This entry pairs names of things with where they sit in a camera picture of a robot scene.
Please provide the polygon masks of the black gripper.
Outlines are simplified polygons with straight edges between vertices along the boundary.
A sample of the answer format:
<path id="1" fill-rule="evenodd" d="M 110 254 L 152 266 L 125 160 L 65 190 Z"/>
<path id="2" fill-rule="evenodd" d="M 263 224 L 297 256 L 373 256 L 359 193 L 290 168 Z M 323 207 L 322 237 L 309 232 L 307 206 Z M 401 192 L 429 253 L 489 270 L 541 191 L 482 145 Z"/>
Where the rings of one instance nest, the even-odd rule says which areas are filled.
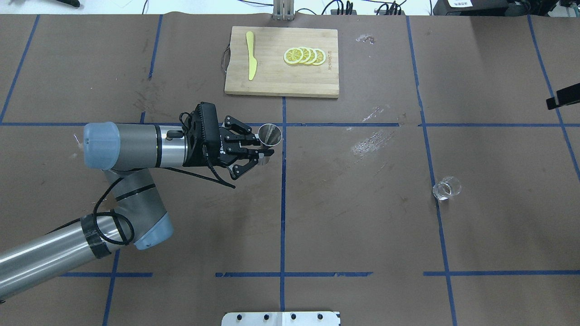
<path id="1" fill-rule="evenodd" d="M 273 155 L 271 151 L 245 155 L 245 147 L 258 147 L 261 142 L 250 126 L 230 115 L 221 125 L 217 118 L 185 118 L 183 132 L 187 143 L 184 167 L 229 167 L 232 180 L 267 164 Z"/>

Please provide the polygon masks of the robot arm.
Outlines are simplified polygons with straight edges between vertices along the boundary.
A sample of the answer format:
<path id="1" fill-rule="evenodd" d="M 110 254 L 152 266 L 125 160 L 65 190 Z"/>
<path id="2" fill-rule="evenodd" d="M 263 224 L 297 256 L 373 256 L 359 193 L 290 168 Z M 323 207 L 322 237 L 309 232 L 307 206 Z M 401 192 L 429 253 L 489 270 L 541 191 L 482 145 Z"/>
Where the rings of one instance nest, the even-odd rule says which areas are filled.
<path id="1" fill-rule="evenodd" d="M 1 218 L 21 221 L 21 230 L 2 224 L 1 301 L 107 259 L 126 247 L 147 250 L 174 234 L 172 216 L 152 170 L 235 188 L 232 180 L 268 163 L 281 130 L 252 128 L 215 112 L 182 113 L 177 123 L 89 123 L 76 145 L 78 159 L 57 153 L 68 142 L 53 135 L 56 124 L 15 124 L 1 131 Z"/>

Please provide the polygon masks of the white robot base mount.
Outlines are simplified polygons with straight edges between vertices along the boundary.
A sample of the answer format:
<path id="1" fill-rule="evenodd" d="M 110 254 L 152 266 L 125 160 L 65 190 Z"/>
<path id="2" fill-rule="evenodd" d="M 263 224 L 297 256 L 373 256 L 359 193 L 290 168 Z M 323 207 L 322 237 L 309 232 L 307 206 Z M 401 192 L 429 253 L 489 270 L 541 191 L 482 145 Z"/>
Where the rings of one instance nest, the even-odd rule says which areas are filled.
<path id="1" fill-rule="evenodd" d="M 340 326 L 339 312 L 232 312 L 224 314 L 222 326 Z"/>

